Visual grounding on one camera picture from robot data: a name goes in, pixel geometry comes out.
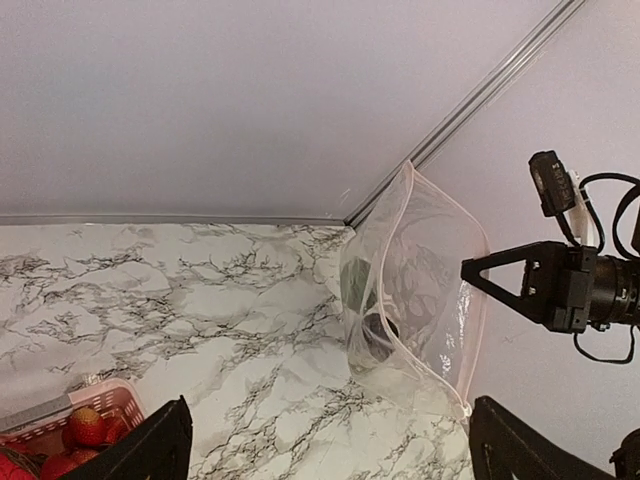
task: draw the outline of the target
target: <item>strawberry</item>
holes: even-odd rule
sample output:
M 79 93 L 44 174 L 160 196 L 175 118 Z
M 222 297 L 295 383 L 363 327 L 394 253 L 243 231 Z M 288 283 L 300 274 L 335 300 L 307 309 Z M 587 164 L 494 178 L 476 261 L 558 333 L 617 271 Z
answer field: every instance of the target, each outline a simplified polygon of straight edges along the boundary
M 71 414 L 69 428 L 73 438 L 81 445 L 97 447 L 107 436 L 104 419 L 91 407 L 82 407 Z
M 80 448 L 73 452 L 70 457 L 71 460 L 76 462 L 78 465 L 82 465 L 98 455 L 100 455 L 98 452 L 91 450 L 90 448 Z
M 71 432 L 69 425 L 62 429 L 60 436 L 62 437 L 62 444 L 64 445 L 64 448 L 69 452 L 76 448 L 76 439 L 73 438 L 73 433 Z
M 52 455 L 42 465 L 40 480 L 56 480 L 65 473 L 69 473 L 78 464 L 64 455 Z
M 5 447 L 10 448 L 14 452 L 21 453 L 22 455 L 35 455 L 33 450 L 27 447 L 24 443 L 13 442 L 5 445 Z
M 129 427 L 121 417 L 107 418 L 105 422 L 107 424 L 107 436 L 104 442 L 109 445 L 119 442 L 129 433 Z
M 22 465 L 21 458 L 15 457 L 15 455 L 15 452 L 7 452 L 6 455 L 4 453 L 0 453 L 0 478 L 10 478 L 11 480 L 36 480 L 36 477 L 28 471 L 26 465 Z

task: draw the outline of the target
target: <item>plastic bag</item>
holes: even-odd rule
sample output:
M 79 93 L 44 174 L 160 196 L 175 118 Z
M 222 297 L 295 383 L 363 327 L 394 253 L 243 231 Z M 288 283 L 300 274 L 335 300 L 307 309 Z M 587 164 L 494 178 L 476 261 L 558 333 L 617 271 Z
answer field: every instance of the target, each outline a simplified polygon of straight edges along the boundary
M 469 416 L 486 295 L 460 267 L 488 253 L 479 223 L 407 162 L 342 252 L 354 379 L 402 407 Z

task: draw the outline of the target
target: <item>plastic basket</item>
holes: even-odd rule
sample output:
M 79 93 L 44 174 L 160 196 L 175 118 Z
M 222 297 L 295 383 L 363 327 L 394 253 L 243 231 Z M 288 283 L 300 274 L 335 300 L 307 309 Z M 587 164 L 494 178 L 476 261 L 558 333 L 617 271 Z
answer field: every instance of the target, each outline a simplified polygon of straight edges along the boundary
M 91 406 L 104 418 L 120 416 L 131 430 L 145 419 L 133 386 L 109 379 L 0 419 L 0 445 L 22 443 L 53 455 L 64 450 L 61 431 L 74 410 Z

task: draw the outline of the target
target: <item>wall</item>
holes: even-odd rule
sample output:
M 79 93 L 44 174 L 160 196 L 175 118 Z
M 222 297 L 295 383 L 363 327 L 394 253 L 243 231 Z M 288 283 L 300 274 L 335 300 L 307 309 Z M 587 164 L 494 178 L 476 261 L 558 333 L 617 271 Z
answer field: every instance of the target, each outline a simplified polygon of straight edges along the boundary
M 537 64 L 424 170 L 483 224 L 494 250 L 561 238 L 543 218 L 529 176 L 534 152 L 555 149 L 583 176 L 640 175 L 638 32 L 640 3 L 590 2 Z M 623 188 L 591 189 L 607 225 Z M 492 278 L 519 289 L 521 275 L 504 270 Z M 596 354 L 627 353 L 626 327 L 583 338 Z M 622 438 L 640 427 L 640 360 L 623 367 L 590 362 L 570 336 L 548 333 L 493 301 L 472 393 L 493 395 L 559 445 L 606 469 Z
M 0 215 L 344 218 L 555 5 L 0 7 Z

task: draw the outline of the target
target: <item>white marble surface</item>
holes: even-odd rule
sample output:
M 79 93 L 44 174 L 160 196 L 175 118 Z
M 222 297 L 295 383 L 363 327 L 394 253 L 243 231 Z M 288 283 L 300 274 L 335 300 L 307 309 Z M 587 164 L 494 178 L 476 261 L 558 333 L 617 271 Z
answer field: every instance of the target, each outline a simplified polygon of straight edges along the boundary
M 472 478 L 466 437 L 350 380 L 345 228 L 0 228 L 0 415 L 100 373 L 183 394 L 192 479 Z

